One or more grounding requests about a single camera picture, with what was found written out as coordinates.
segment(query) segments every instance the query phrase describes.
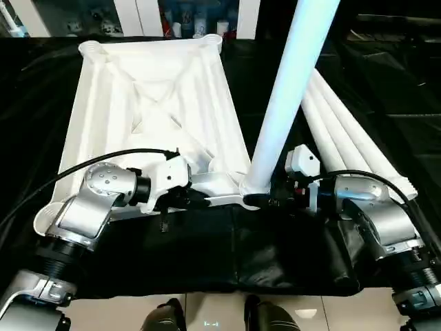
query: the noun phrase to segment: white tube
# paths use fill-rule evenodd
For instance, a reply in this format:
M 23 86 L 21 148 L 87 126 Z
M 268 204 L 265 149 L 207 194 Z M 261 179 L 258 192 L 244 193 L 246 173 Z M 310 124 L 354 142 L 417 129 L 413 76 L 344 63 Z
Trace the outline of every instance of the white tube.
M 2 2 L 2 0 L 0 0 L 0 12 L 3 14 L 3 17 L 5 18 L 6 23 L 8 23 L 11 31 L 15 32 L 17 30 L 20 30 L 20 28 L 14 22 L 14 19 L 12 18 L 11 14 L 8 12 L 8 9 L 6 8 L 6 5 L 4 2 Z
M 371 172 L 371 168 L 352 142 L 351 137 L 346 133 L 331 107 L 315 86 L 315 81 L 309 82 L 308 91 L 347 169 Z
M 373 142 L 372 138 L 352 116 L 344 103 L 317 70 L 313 71 L 311 82 L 313 83 L 313 86 L 315 86 L 315 89 L 317 89 L 318 93 L 325 98 L 339 123 L 345 129 L 351 141 L 363 156 L 363 159 L 372 169 L 372 172 L 392 181 L 392 183 L 400 188 L 409 199 L 415 198 L 418 195 L 418 192 L 412 186 L 410 181 L 406 177 L 401 176 L 391 165 L 386 156 Z M 389 191 L 396 201 L 401 202 L 401 199 L 399 199 L 394 191 Z
M 340 0 L 299 0 L 260 129 L 243 194 L 269 191 L 271 175 L 288 137 L 311 72 Z
M 326 129 L 326 125 L 309 93 L 309 89 L 306 90 L 303 97 L 302 109 L 326 170 L 328 172 L 346 170 L 345 163 Z
M 326 99 L 327 103 L 331 106 L 335 116 L 345 128 L 347 134 L 351 137 L 351 140 L 355 146 L 357 146 L 357 149 L 360 151 L 367 164 L 369 164 L 372 171 L 386 178 L 399 176 L 397 170 L 391 165 L 386 156 L 383 155 L 371 137 L 352 116 L 344 103 L 317 70 L 313 71 L 311 80 L 314 82 L 314 86 L 317 87 Z

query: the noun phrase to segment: wire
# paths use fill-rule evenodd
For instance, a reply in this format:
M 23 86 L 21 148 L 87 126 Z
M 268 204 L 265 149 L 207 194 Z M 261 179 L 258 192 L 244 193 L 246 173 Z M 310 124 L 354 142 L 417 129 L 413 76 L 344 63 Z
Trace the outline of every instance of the wire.
M 361 37 L 361 35 L 359 35 L 359 34 L 358 34 L 357 32 L 355 32 L 354 30 L 350 30 L 350 31 L 351 31 L 351 33 L 352 33 L 354 36 L 356 36 L 357 38 L 359 38 L 359 40 L 366 41 L 365 38 Z
M 111 159 L 112 157 L 119 157 L 121 155 L 126 155 L 126 154 L 135 154 L 135 153 L 157 153 L 157 154 L 164 154 L 165 157 L 167 159 L 171 159 L 172 157 L 176 157 L 179 155 L 179 152 L 171 152 L 169 150 L 157 150 L 154 148 L 134 148 L 131 150 L 119 150 L 118 152 L 113 152 L 113 153 L 108 153 L 108 154 L 104 154 L 101 155 L 100 157 L 95 157 L 93 159 L 90 159 L 88 161 L 85 161 L 83 163 L 80 163 L 76 166 L 73 166 L 61 173 L 59 173 L 57 176 L 55 176 L 54 178 L 50 179 L 49 181 L 47 181 L 46 183 L 44 183 L 42 186 L 40 186 L 39 188 L 37 188 L 34 192 L 32 192 L 31 194 L 29 194 L 26 198 L 24 198 L 23 200 L 21 200 L 6 216 L 5 218 L 0 222 L 0 228 L 6 223 L 8 222 L 8 220 L 14 216 L 14 214 L 20 209 L 22 208 L 27 202 L 29 202 L 31 199 L 33 199 L 36 195 L 38 195 L 38 193 L 40 193 L 41 191 L 43 191 L 45 188 L 47 188 L 48 186 L 52 185 L 53 183 L 56 183 L 57 181 L 59 181 L 60 179 L 63 179 L 64 177 L 69 176 L 70 174 L 86 168 L 96 162 L 100 162 L 106 159 Z
M 406 195 L 394 183 L 392 183 L 388 179 L 385 179 L 384 177 L 378 176 L 377 174 L 373 174 L 371 172 L 362 171 L 362 170 L 337 170 L 337 171 L 328 172 L 326 174 L 318 174 L 317 176 L 307 177 L 307 180 L 312 183 L 313 181 L 317 181 L 320 179 L 331 179 L 342 174 L 358 174 L 361 176 L 376 179 L 377 181 L 380 181 L 381 183 L 389 186 L 403 200 L 403 203 L 407 207 L 407 211 L 412 221 L 414 223 L 416 222 L 417 224 L 419 224 L 418 217 L 416 216 L 416 213 L 411 206 L 411 202 L 406 197 Z

